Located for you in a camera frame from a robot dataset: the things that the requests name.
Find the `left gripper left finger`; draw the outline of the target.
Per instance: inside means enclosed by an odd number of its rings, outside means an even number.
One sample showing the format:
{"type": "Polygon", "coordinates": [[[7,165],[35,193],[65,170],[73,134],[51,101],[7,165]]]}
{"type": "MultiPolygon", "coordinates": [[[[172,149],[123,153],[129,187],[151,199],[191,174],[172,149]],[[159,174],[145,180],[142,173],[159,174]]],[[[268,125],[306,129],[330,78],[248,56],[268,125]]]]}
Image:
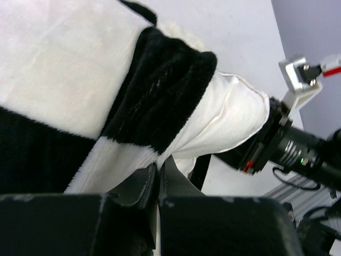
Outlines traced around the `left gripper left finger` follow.
{"type": "Polygon", "coordinates": [[[108,193],[1,196],[1,255],[152,255],[157,168],[108,193]]]}

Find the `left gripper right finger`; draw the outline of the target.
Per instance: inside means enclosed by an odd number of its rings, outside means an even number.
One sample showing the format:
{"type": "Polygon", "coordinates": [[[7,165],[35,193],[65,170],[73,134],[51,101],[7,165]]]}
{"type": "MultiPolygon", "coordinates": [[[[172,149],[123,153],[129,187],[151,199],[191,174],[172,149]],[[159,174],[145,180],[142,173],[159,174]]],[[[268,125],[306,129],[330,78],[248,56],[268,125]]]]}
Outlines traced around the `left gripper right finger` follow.
{"type": "Polygon", "coordinates": [[[162,255],[302,255],[284,207],[264,197],[206,196],[168,158],[160,169],[162,255]]]}

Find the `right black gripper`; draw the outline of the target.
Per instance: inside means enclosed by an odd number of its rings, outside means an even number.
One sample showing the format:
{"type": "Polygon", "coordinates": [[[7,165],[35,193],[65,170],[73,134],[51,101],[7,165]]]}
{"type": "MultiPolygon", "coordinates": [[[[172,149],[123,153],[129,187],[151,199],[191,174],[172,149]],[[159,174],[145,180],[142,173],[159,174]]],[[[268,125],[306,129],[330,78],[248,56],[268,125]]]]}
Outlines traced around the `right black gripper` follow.
{"type": "MultiPolygon", "coordinates": [[[[215,154],[229,167],[254,175],[261,171],[274,154],[292,125],[288,107],[278,99],[269,99],[270,113],[263,127],[247,141],[229,151],[215,154]]],[[[189,191],[201,191],[208,172],[211,154],[197,158],[190,173],[189,191]]]]}

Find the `white pillow insert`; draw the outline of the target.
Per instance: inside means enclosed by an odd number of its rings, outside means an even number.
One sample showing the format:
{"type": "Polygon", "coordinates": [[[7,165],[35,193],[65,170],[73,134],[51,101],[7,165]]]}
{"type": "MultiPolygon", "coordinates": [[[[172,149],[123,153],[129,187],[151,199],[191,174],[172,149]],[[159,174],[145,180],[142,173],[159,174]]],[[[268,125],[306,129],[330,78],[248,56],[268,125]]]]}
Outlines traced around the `white pillow insert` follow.
{"type": "Polygon", "coordinates": [[[196,109],[156,164],[161,167],[173,156],[182,174],[189,174],[198,157],[229,151],[250,139],[269,114],[266,93],[237,74],[215,70],[196,109]]]}

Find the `black white checkered pillowcase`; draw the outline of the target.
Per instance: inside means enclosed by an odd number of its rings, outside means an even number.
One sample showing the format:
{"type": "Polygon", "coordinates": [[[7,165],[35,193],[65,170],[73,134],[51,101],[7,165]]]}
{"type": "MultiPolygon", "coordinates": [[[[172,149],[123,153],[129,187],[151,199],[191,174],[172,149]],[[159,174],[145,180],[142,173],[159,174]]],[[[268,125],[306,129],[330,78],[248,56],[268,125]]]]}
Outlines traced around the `black white checkered pillowcase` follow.
{"type": "Polygon", "coordinates": [[[1,196],[158,181],[216,66],[138,3],[1,1],[1,196]]]}

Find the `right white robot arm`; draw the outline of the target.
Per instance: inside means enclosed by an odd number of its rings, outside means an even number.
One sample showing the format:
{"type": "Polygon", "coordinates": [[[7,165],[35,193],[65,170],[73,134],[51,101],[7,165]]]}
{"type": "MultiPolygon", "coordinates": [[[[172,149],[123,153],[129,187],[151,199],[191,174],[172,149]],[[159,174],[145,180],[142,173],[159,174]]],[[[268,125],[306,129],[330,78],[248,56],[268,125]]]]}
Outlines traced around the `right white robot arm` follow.
{"type": "MultiPolygon", "coordinates": [[[[269,119],[254,136],[215,156],[229,167],[251,175],[272,162],[273,173],[295,172],[315,182],[314,187],[302,190],[327,187],[340,191],[340,130],[323,140],[293,127],[289,108],[283,102],[270,98],[269,103],[269,119]]],[[[340,233],[324,222],[334,218],[340,218],[340,201],[317,206],[304,214],[296,230],[305,255],[329,255],[334,241],[340,240],[340,233]]]]}

